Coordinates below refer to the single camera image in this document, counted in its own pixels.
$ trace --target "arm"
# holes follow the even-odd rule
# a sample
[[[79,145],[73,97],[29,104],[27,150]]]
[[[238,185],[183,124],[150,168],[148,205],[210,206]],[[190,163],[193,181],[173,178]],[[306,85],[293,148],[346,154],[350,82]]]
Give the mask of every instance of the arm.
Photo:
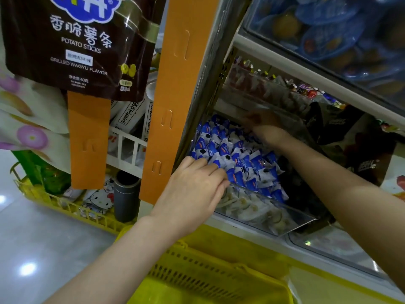
[[[247,125],[282,153],[365,252],[405,291],[405,203],[278,127],[266,112]]]
[[[126,303],[167,248],[213,214],[227,179],[216,164],[186,157],[151,214],[44,304]]]

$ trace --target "blue logo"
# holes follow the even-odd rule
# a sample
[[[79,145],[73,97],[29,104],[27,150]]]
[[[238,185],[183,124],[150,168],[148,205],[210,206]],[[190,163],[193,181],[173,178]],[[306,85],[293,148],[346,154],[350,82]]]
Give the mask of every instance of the blue logo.
[[[82,23],[107,23],[120,0],[51,0],[58,8],[66,11],[74,20]]]

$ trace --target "forearm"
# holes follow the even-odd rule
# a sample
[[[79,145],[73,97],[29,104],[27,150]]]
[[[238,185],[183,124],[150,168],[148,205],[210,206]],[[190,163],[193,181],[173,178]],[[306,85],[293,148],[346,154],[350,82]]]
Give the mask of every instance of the forearm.
[[[45,304],[125,304],[175,240],[146,216]]]
[[[405,203],[292,137],[280,151],[353,239],[405,290]]]

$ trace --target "person's left hand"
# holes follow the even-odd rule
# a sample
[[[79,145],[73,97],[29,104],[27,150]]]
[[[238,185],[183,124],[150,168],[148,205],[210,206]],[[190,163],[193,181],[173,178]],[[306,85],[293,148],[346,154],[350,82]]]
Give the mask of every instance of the person's left hand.
[[[213,213],[230,182],[207,160],[185,157],[151,212],[173,241],[192,233]]]

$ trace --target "orange strip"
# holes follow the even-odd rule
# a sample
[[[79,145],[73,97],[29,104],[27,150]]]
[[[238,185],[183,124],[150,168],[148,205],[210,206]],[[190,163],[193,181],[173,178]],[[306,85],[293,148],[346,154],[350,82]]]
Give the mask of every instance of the orange strip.
[[[172,173],[219,0],[170,0],[140,187],[155,204]]]
[[[107,161],[111,101],[68,91],[72,187],[101,189]]]

